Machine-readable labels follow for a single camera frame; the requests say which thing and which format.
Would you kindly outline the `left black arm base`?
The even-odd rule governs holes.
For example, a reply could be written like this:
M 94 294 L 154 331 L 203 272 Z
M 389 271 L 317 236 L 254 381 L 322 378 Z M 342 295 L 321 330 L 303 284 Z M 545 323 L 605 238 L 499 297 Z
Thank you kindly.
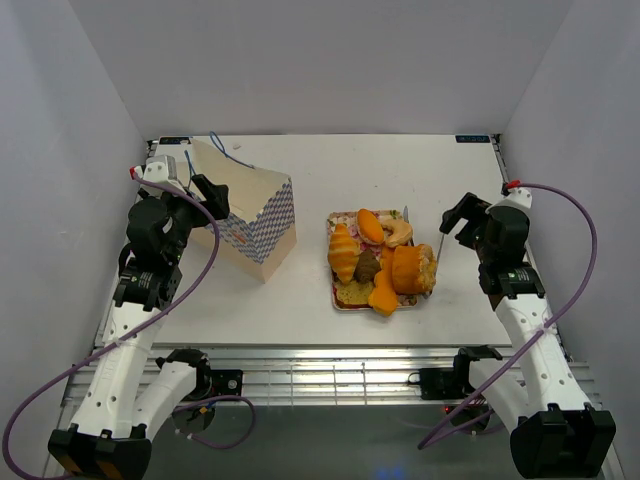
M 241 370 L 206 370 L 198 374 L 196 388 L 172 413 L 176 429 L 184 434 L 200 434 L 213 423 L 217 403 L 214 398 L 239 397 L 242 393 Z

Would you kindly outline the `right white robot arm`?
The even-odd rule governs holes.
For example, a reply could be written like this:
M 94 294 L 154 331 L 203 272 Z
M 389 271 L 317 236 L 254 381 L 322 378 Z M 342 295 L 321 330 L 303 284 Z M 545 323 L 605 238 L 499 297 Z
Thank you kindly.
M 483 397 L 497 414 L 522 477 L 595 478 L 616 425 L 572 373 L 541 279 L 525 259 L 531 204 L 521 187 L 494 204 L 467 193 L 442 216 L 444 234 L 465 223 L 455 238 L 477 254 L 479 284 L 515 349 L 509 359 L 488 346 L 460 349 L 451 382 L 464 397 Z

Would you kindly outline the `striped golden croissant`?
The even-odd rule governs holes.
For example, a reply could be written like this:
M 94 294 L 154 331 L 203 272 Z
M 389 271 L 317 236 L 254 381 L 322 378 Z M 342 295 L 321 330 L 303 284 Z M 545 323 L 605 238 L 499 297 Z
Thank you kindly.
M 337 224 L 329 239 L 328 262 L 339 281 L 352 281 L 361 253 L 359 244 L 344 224 Z

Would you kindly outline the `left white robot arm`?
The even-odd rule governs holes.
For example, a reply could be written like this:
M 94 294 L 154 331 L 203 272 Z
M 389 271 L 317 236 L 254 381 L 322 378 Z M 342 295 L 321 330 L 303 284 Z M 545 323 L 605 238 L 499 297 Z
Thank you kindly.
M 139 388 L 154 339 L 179 302 L 179 262 L 191 232 L 215 227 L 230 214 L 226 185 L 202 174 L 193 181 L 203 200 L 143 181 L 128 212 L 106 352 L 92 356 L 97 368 L 83 402 L 70 425 L 54 430 L 48 442 L 49 453 L 71 476 L 142 478 L 164 420 L 180 402 L 212 391 L 208 362 L 196 349 L 157 360 L 159 375 L 145 390 Z

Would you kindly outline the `metal serving tongs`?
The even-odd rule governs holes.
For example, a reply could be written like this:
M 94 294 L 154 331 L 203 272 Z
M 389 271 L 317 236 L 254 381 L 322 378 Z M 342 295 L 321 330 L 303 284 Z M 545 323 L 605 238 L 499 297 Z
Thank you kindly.
M 408 206 L 406 206 L 406 205 L 403 208 L 402 217 L 403 217 L 404 221 L 406 221 L 407 223 L 410 223 L 410 221 L 409 221 L 409 209 L 408 209 Z M 440 264 L 440 257 L 441 257 L 441 252 L 442 252 L 442 248 L 443 248 L 443 244 L 444 244 L 444 239 L 445 239 L 445 234 L 440 232 L 439 233 L 439 240 L 438 240 L 437 248 L 434 250 L 435 256 L 436 256 L 436 262 L 437 262 L 437 266 L 436 266 L 436 270 L 435 270 L 436 273 L 437 273 L 438 266 Z M 412 245 L 412 246 L 414 245 L 413 239 L 411 239 L 409 241 L 409 244 Z

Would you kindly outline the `large orange loaf bread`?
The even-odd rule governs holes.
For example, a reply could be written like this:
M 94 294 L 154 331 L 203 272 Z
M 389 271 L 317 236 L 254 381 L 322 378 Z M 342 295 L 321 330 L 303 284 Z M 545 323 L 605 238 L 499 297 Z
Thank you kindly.
M 437 260 L 430 245 L 398 246 L 393 255 L 392 283 L 403 295 L 431 293 L 436 285 Z

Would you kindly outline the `blue checkered paper bag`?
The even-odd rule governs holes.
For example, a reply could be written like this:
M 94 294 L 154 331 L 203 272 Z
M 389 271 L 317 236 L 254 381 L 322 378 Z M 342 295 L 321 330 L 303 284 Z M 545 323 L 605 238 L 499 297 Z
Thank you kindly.
M 230 214 L 217 222 L 222 257 L 267 282 L 297 241 L 291 177 L 233 160 L 202 137 L 191 139 L 190 158 L 197 172 L 229 187 Z

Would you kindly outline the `orange oval bun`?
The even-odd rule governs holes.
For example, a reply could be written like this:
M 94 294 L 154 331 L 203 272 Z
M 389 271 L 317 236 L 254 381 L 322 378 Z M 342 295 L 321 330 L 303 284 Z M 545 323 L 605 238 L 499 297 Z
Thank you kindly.
M 358 232 L 384 232 L 378 217 L 367 209 L 360 209 L 356 214 Z

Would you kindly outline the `pale curved crescent bread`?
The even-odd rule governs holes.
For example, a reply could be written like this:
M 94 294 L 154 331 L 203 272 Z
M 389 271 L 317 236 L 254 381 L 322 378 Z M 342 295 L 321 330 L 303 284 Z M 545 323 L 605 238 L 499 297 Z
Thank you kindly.
M 388 248 L 406 245 L 412 240 L 413 228 L 402 219 L 386 219 L 381 222 L 381 226 L 386 232 L 385 245 Z

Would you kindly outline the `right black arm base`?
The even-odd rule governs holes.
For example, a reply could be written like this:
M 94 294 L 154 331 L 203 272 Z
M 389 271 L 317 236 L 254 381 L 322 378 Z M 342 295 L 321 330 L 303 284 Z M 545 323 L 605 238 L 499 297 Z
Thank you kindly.
M 421 400 L 444 400 L 446 415 L 449 415 L 472 391 L 470 387 L 458 380 L 452 367 L 421 368 L 409 374 L 407 384 L 419 389 Z M 481 416 L 488 412 L 486 400 L 480 396 L 473 400 L 463 413 L 451 420 L 450 426 L 457 427 L 475 420 L 475 423 L 466 426 L 461 432 L 467 435 L 491 433 L 490 417 L 481 419 Z

